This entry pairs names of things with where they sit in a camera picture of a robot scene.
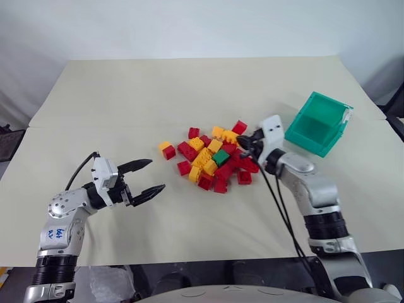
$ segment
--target black chair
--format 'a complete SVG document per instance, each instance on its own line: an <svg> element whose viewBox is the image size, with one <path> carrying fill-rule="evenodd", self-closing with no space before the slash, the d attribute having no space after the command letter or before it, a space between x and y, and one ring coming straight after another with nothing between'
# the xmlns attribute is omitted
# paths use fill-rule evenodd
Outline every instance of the black chair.
<svg viewBox="0 0 404 303"><path fill-rule="evenodd" d="M397 89L389 102L385 105L378 105L382 112L386 115L386 120L391 128L404 142L404 123L399 118L404 118L404 82Z"/></svg>
<svg viewBox="0 0 404 303"><path fill-rule="evenodd" d="M0 126L0 162L10 161L17 151L25 130L10 130L10 125Z"/></svg>

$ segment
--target green toy block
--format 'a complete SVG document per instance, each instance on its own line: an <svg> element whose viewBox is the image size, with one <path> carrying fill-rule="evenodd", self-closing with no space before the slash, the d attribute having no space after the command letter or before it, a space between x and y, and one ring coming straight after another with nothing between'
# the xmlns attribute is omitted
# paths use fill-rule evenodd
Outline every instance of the green toy block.
<svg viewBox="0 0 404 303"><path fill-rule="evenodd" d="M224 150L219 150L216 154L212 156L213 161L216 162L218 167L221 167L228 159L230 155Z"/></svg>

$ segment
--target red toy block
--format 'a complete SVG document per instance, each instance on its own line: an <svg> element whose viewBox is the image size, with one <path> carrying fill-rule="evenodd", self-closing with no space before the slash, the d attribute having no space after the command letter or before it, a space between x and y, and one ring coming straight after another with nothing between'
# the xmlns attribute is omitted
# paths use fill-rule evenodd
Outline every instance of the red toy block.
<svg viewBox="0 0 404 303"><path fill-rule="evenodd" d="M220 179L222 181L227 181L230 176L233 174L234 167L232 165L229 165L228 162L223 164L221 167L219 167L216 172L215 176L217 179Z"/></svg>
<svg viewBox="0 0 404 303"><path fill-rule="evenodd" d="M167 160L170 160L172 157L175 156L175 148L172 145L164 148L163 149L163 156Z"/></svg>
<svg viewBox="0 0 404 303"><path fill-rule="evenodd" d="M254 174L259 172L258 165L255 164L250 157L240 159L241 154L242 154L242 150L240 150L240 149L236 149L235 152L233 153L231 159L234 161L234 165L240 169L244 169L244 170L246 170L248 172L252 172Z"/></svg>
<svg viewBox="0 0 404 303"><path fill-rule="evenodd" d="M212 141L212 139L209 139L209 137L205 134L203 136L200 136L199 138L203 141L203 143L205 144L205 147L208 147L208 145Z"/></svg>
<svg viewBox="0 0 404 303"><path fill-rule="evenodd" d="M249 172L244 172L241 170L237 172L237 180L241 185L251 184L253 181Z"/></svg>
<svg viewBox="0 0 404 303"><path fill-rule="evenodd" d="M236 167L238 167L239 162L241 161L240 155L242 154L242 150L239 148L236 148L236 150L233 152L231 159L234 161Z"/></svg>
<svg viewBox="0 0 404 303"><path fill-rule="evenodd" d="M189 128L188 139L192 139L199 136L199 128Z"/></svg>
<svg viewBox="0 0 404 303"><path fill-rule="evenodd" d="M241 169L245 169L248 172L252 172L254 174L256 174L257 172L259 172L259 167L258 165L256 165L253 160L249 157L247 158L243 158L240 160L239 162L239 167Z"/></svg>
<svg viewBox="0 0 404 303"><path fill-rule="evenodd" d="M213 183L213 177L202 173L201 177L199 178L198 186L208 191L211 188L212 183Z"/></svg>
<svg viewBox="0 0 404 303"><path fill-rule="evenodd" d="M178 170L180 175L186 175L189 174L191 171L191 164L188 161L182 161L177 163Z"/></svg>
<svg viewBox="0 0 404 303"><path fill-rule="evenodd" d="M227 182L217 179L213 190L215 193L225 194L227 192Z"/></svg>
<svg viewBox="0 0 404 303"><path fill-rule="evenodd" d="M236 144L223 144L221 149L224 150L225 152L227 152L231 156L233 154L233 152L235 152L235 150L237 149L237 145Z"/></svg>
<svg viewBox="0 0 404 303"><path fill-rule="evenodd" d="M185 141L178 144L177 149L190 162L198 156L198 152Z"/></svg>
<svg viewBox="0 0 404 303"><path fill-rule="evenodd" d="M233 127L232 131L236 134L242 134L247 129L247 124L238 120L235 126Z"/></svg>

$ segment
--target white wall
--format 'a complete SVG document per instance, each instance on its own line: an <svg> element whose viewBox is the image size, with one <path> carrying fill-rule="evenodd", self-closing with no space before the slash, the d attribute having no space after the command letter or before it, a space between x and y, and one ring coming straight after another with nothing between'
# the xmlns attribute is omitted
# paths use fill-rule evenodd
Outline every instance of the white wall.
<svg viewBox="0 0 404 303"><path fill-rule="evenodd" d="M403 0L3 0L0 122L26 126L69 59L339 54L374 100L403 81Z"/></svg>

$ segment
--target yellow toy block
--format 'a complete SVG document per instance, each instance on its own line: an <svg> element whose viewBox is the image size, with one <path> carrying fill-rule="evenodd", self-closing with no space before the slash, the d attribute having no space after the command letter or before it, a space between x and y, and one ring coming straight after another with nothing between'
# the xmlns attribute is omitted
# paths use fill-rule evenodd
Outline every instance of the yellow toy block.
<svg viewBox="0 0 404 303"><path fill-rule="evenodd" d="M219 138L222 136L223 131L224 131L223 128L220 128L220 127L218 127L218 126L214 126L214 127L213 127L213 130L212 130L212 136L213 136L214 138L219 139Z"/></svg>
<svg viewBox="0 0 404 303"><path fill-rule="evenodd" d="M196 156L194 162L192 162L192 165L197 166L200 169L202 169L205 166L205 164L207 163L207 161L209 161L210 159L212 159L212 154L209 151L209 149L204 147L201 150L201 152L199 153L199 155Z"/></svg>
<svg viewBox="0 0 404 303"><path fill-rule="evenodd" d="M222 147L223 143L221 141L218 141L216 139L213 139L212 141L210 141L210 144L208 146L208 149L212 152L212 153L217 153L219 151L219 149Z"/></svg>
<svg viewBox="0 0 404 303"><path fill-rule="evenodd" d="M233 131L227 131L226 130L226 131L224 131L222 133L223 141L226 141L226 142L231 143L231 144L238 144L237 143L237 136L238 136L238 134L236 134Z"/></svg>
<svg viewBox="0 0 404 303"><path fill-rule="evenodd" d="M198 182L200 175L201 175L201 169L197 166L192 166L191 171L189 172L188 175L188 179L191 182Z"/></svg>
<svg viewBox="0 0 404 303"><path fill-rule="evenodd" d="M167 147L169 147L171 145L171 143L170 142L163 142L163 143L160 143L159 145L158 145L158 149L160 150L160 153L162 153L163 154L163 150L165 149L165 148L167 148Z"/></svg>
<svg viewBox="0 0 404 303"><path fill-rule="evenodd" d="M203 170L208 174L208 175L213 175L215 173L215 171L217 170L217 165L215 163L215 161L213 161L212 159L210 159L209 161L207 161L207 163L205 164L205 166L203 167Z"/></svg>
<svg viewBox="0 0 404 303"><path fill-rule="evenodd" d="M205 146L203 141L201 139L199 139L198 137L195 137L195 138L192 138L191 140L189 140L188 144L191 145L198 153Z"/></svg>

